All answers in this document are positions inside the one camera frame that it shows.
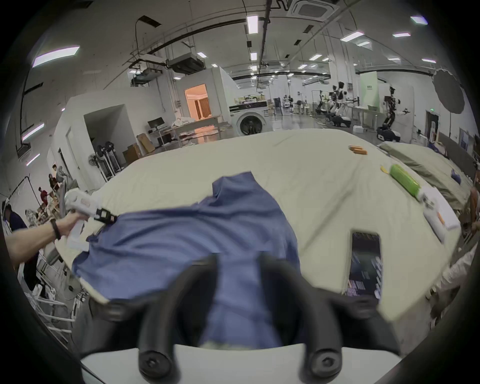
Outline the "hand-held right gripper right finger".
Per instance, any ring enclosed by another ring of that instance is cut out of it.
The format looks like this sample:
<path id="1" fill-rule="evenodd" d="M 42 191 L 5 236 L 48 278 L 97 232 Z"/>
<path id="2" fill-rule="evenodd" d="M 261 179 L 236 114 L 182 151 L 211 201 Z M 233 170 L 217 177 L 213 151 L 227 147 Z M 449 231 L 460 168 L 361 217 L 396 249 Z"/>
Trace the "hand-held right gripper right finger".
<path id="1" fill-rule="evenodd" d="M 342 349 L 400 356 L 390 323 L 368 295 L 346 296 L 314 287 L 288 261 L 260 254 L 261 286 L 281 346 L 303 344 L 304 383 L 329 383 L 343 368 Z"/>

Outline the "person's left hand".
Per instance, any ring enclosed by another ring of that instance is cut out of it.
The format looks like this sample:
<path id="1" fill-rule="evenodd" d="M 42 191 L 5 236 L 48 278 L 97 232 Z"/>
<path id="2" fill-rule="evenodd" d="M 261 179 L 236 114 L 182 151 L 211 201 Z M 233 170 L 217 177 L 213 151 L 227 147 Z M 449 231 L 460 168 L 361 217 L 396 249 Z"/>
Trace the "person's left hand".
<path id="1" fill-rule="evenodd" d="M 63 236 L 70 234 L 77 222 L 87 221 L 88 216 L 77 211 L 70 211 L 64 218 L 56 220 L 55 224 L 52 224 L 57 239 L 61 239 Z"/>

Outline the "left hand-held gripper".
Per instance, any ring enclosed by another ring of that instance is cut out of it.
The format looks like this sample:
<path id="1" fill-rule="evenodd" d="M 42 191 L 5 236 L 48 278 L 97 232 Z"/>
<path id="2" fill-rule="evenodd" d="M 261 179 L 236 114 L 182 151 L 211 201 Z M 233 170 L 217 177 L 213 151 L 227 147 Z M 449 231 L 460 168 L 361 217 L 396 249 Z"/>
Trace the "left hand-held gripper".
<path id="1" fill-rule="evenodd" d="M 117 216 L 103 208 L 98 199 L 82 190 L 69 190 L 65 193 L 63 202 L 66 211 L 74 210 L 107 225 L 114 224 L 117 221 Z M 86 220 L 78 220 L 73 226 L 67 237 L 69 248 L 89 250 L 89 242 L 80 238 L 85 223 Z"/>

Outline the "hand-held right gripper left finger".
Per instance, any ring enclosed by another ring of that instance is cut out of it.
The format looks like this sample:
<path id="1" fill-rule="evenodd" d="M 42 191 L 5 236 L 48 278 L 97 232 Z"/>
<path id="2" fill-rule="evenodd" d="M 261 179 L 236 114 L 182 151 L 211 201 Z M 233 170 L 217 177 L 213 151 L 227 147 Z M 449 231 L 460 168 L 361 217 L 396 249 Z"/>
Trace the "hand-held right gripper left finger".
<path id="1" fill-rule="evenodd" d="M 137 350 L 139 374 L 148 383 L 175 383 L 176 344 L 198 347 L 217 290 L 218 255 L 194 261 L 167 288 L 98 304 L 88 330 L 88 358 Z"/>

